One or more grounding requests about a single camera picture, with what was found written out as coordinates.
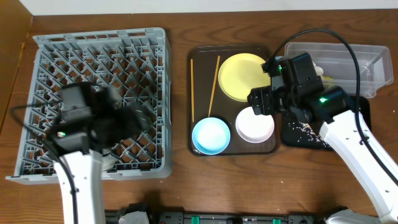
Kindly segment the white bowl with food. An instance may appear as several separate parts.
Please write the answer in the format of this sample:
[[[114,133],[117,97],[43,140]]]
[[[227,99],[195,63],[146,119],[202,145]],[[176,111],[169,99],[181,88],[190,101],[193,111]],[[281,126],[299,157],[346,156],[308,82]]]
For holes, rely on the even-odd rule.
[[[261,143],[272,136],[275,122],[271,115],[255,115],[253,109],[247,107],[237,115],[235,128],[245,141]]]

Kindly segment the green orange snack wrapper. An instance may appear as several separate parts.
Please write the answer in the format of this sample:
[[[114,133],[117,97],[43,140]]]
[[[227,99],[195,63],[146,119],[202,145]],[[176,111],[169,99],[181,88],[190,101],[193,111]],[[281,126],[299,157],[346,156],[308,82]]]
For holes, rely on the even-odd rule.
[[[325,86],[333,86],[333,85],[334,85],[334,84],[333,84],[333,81],[334,81],[333,78],[331,78],[331,77],[326,77],[326,76],[324,76],[324,75],[320,75],[320,77],[321,77],[322,82],[323,82],[323,84],[324,84]]]

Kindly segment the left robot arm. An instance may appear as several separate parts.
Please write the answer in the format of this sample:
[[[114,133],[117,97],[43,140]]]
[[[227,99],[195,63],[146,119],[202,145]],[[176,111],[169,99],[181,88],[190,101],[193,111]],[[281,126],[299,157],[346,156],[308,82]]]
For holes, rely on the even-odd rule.
[[[117,103],[112,87],[91,82],[60,90],[63,110],[44,139],[55,168],[65,223],[105,223],[101,173],[103,149],[147,131],[150,111],[140,103]]]

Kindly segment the rice food scraps pile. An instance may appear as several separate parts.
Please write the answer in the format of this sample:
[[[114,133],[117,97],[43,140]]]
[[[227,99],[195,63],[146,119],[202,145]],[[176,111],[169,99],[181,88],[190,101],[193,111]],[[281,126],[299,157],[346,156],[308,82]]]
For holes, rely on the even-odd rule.
[[[322,138],[316,135],[308,124],[296,121],[282,121],[282,142],[290,147],[302,147],[332,151],[333,149]]]

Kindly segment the wooden chopstick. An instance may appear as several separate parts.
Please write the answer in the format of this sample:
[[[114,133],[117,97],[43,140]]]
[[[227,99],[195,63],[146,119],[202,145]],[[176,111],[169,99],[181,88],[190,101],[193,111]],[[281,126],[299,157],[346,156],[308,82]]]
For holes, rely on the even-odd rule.
[[[193,59],[190,59],[190,87],[191,87],[191,109],[192,109],[192,122],[195,122],[195,97],[194,97],[194,68]]]
[[[219,71],[219,67],[220,67],[220,58],[221,58],[220,55],[218,55],[217,56],[214,79],[213,79],[213,85],[212,85],[212,89],[211,89],[211,98],[210,98],[210,104],[209,104],[209,109],[208,109],[208,117],[211,116],[211,110],[212,110],[212,107],[213,107],[215,88],[216,88],[216,83],[217,83],[217,79],[218,79],[218,71]]]

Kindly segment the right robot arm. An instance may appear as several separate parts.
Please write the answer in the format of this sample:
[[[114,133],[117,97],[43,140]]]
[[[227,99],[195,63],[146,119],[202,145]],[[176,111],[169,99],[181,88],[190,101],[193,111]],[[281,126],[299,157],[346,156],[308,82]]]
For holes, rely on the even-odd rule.
[[[251,90],[254,113],[283,113],[309,124],[342,158],[377,212],[370,217],[341,208],[322,223],[397,223],[397,164],[367,126],[358,101],[340,86],[324,87],[308,53],[270,58],[262,69],[271,84]]]

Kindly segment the white napkin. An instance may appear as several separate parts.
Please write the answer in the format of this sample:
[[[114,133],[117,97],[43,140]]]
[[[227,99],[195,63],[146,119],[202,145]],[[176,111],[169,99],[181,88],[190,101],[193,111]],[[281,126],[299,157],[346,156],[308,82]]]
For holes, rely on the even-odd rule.
[[[315,72],[318,76],[322,76],[323,75],[323,69],[321,67],[319,67],[317,64],[313,63]]]

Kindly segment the white paper cup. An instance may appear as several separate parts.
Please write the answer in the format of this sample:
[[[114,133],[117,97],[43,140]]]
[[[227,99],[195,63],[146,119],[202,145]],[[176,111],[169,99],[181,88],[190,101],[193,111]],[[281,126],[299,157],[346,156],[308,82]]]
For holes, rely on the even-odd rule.
[[[101,170],[102,171],[107,171],[111,170],[117,159],[111,155],[111,150],[109,149],[103,149],[102,150],[102,160],[101,160]]]

